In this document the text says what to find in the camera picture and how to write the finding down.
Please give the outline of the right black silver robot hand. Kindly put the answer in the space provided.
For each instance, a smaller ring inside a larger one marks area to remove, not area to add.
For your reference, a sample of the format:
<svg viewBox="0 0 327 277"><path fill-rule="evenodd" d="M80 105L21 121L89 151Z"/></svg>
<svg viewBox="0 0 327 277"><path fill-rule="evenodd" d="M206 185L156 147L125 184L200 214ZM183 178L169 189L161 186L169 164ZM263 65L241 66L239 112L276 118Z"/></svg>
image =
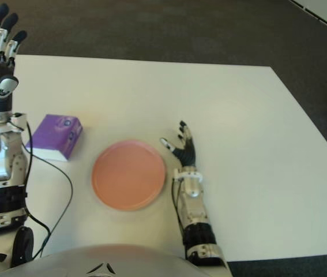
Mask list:
<svg viewBox="0 0 327 277"><path fill-rule="evenodd" d="M167 148L180 162L182 167L196 166L196 149L194 146L191 130L184 121L179 123L178 138L182 142L182 147L177 147L165 138L160 138L160 142Z"/></svg>

